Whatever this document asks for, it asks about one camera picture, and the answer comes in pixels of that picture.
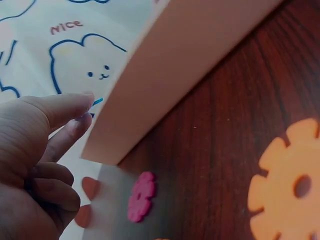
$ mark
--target wooden table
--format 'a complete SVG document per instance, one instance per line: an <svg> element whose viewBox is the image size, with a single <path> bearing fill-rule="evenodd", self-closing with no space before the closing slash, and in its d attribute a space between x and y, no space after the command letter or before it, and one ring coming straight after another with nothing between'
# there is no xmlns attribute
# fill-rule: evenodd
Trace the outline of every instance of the wooden table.
<svg viewBox="0 0 320 240"><path fill-rule="evenodd" d="M320 117L320 0L286 2L215 67L121 162L104 166L84 240L253 239L247 198L269 143ZM157 196L127 220L143 171Z"/></svg>

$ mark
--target bear mouth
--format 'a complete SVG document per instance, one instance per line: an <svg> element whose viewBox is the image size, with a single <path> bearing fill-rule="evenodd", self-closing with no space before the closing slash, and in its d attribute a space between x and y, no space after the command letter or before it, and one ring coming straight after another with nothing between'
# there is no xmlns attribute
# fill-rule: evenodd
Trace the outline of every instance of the bear mouth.
<svg viewBox="0 0 320 240"><path fill-rule="evenodd" d="M104 74L101 74L101 77L99 78L99 80L106 79L106 78L108 78L108 77L109 77L109 75L108 75L108 76L105 76Z"/></svg>

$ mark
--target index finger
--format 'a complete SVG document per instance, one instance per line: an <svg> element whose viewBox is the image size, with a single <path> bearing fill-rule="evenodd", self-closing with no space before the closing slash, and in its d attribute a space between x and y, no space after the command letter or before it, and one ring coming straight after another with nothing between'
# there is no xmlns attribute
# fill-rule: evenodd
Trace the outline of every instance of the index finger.
<svg viewBox="0 0 320 240"><path fill-rule="evenodd" d="M92 92L63 93L45 97L22 97L21 100L41 110L50 129L58 129L70 120L83 116L93 105L95 96Z"/></svg>

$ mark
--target pink flower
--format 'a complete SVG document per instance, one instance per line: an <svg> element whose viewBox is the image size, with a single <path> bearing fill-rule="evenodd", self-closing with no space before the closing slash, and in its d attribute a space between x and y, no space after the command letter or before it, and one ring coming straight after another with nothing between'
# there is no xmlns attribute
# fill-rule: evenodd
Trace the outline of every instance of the pink flower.
<svg viewBox="0 0 320 240"><path fill-rule="evenodd" d="M139 179L135 182L132 188L132 196L128 203L128 219L133 223L140 222L148 213L155 194L154 175L152 172L145 171L141 173Z"/></svg>

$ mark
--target bear ear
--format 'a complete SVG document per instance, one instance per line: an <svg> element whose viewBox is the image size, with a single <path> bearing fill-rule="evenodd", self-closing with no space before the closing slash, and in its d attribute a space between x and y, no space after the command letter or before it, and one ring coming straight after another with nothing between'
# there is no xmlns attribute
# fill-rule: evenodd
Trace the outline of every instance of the bear ear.
<svg viewBox="0 0 320 240"><path fill-rule="evenodd" d="M95 44L106 44L106 40L104 38L102 38L102 37L95 37L93 39L93 42Z"/></svg>
<svg viewBox="0 0 320 240"><path fill-rule="evenodd" d="M72 47L67 46L59 46L53 50L55 55L59 56L68 56L73 51Z"/></svg>

